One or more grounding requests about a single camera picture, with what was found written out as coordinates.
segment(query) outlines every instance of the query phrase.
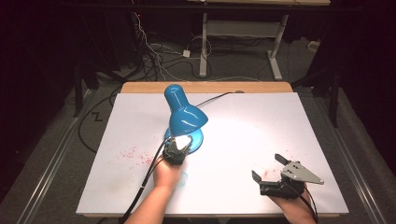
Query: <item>desk leg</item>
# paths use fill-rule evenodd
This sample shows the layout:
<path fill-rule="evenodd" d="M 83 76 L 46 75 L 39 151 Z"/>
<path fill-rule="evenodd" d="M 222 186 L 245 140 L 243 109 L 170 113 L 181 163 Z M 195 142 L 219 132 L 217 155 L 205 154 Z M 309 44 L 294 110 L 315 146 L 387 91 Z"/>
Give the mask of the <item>desk leg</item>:
<path fill-rule="evenodd" d="M 282 17 L 282 22 L 279 24 L 279 27 L 277 28 L 274 48 L 273 48 L 273 50 L 268 50 L 268 60 L 270 61 L 271 68 L 272 68 L 273 74 L 274 74 L 274 78 L 277 81 L 282 80 L 282 76 L 280 75 L 279 66 L 277 65 L 277 62 L 276 62 L 276 53 L 279 48 L 280 41 L 282 40 L 282 35 L 283 35 L 283 32 L 285 31 L 286 22 L 288 21 L 288 17 L 289 17 L 289 15 L 284 15 Z"/>
<path fill-rule="evenodd" d="M 206 77 L 207 66 L 207 51 L 206 51 L 206 38 L 207 38 L 207 13 L 204 13 L 204 20 L 202 23 L 202 50 L 201 61 L 199 65 L 199 77 Z"/>

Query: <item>table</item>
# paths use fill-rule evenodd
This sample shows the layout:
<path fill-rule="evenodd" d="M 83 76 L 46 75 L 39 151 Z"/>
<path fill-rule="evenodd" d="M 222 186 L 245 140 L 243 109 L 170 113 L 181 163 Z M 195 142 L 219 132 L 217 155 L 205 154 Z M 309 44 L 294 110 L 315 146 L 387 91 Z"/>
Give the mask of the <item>table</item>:
<path fill-rule="evenodd" d="M 77 214 L 120 217 L 127 210 L 163 140 L 170 115 L 163 91 L 169 84 L 124 84 Z M 185 160 L 182 178 L 165 212 L 167 217 L 281 216 L 281 210 L 260 195 L 251 177 L 254 170 L 263 180 L 277 181 L 282 165 L 275 161 L 275 153 L 300 161 L 325 181 L 323 186 L 308 184 L 321 216 L 348 213 L 298 95 L 288 83 L 179 84 L 191 104 L 225 91 L 245 93 L 228 94 L 201 107 L 209 117 L 202 128 L 204 143 Z M 151 179 L 138 203 L 150 188 Z"/>
<path fill-rule="evenodd" d="M 208 3 L 225 4 L 262 4 L 262 5 L 283 5 L 283 6 L 328 6 L 330 0 L 206 0 Z M 215 21 L 207 18 L 204 13 L 202 31 L 202 52 L 200 61 L 200 77 L 206 77 L 207 65 L 207 36 L 208 35 L 232 35 L 232 36 L 252 36 L 252 37 L 274 37 L 275 43 L 272 50 L 267 51 L 268 60 L 274 74 L 275 80 L 282 80 L 279 66 L 276 62 L 276 53 L 282 40 L 283 32 L 286 28 L 289 15 L 283 15 L 280 22 L 258 22 L 258 21 Z"/>

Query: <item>lamp shade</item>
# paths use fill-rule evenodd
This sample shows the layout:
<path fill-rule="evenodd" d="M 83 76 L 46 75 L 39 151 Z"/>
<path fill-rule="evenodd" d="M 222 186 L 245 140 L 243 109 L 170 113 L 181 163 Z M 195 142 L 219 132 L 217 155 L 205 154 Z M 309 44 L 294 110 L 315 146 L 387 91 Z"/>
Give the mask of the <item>lamp shade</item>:
<path fill-rule="evenodd" d="M 193 133 L 207 123 L 206 114 L 194 105 L 190 105 L 186 94 L 177 84 L 165 89 L 166 101 L 171 109 L 169 133 L 173 137 Z"/>

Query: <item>forearm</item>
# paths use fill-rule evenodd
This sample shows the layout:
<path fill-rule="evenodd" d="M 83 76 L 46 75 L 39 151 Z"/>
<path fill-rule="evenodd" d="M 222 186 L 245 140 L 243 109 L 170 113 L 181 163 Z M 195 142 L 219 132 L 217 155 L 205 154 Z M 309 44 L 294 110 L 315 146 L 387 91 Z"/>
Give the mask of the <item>forearm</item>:
<path fill-rule="evenodd" d="M 172 195 L 172 190 L 165 187 L 154 188 L 125 222 L 127 224 L 146 223 L 159 224 L 163 222 L 166 205 Z"/>

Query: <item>hand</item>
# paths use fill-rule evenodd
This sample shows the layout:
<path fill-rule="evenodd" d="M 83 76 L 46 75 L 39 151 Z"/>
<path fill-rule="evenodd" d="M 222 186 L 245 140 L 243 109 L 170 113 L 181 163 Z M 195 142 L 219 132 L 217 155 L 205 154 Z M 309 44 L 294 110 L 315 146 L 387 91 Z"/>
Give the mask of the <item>hand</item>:
<path fill-rule="evenodd" d="M 169 164 L 163 160 L 163 156 L 160 156 L 157 162 L 159 163 L 154 169 L 154 187 L 167 188 L 172 191 L 180 178 L 181 166 Z"/>
<path fill-rule="evenodd" d="M 302 196 L 311 204 L 309 194 L 304 190 Z M 277 197 L 269 197 L 274 203 L 276 203 L 283 211 L 283 214 L 291 224 L 308 224 L 316 223 L 313 214 L 309 207 L 303 202 L 301 198 L 296 199 L 283 199 Z"/>

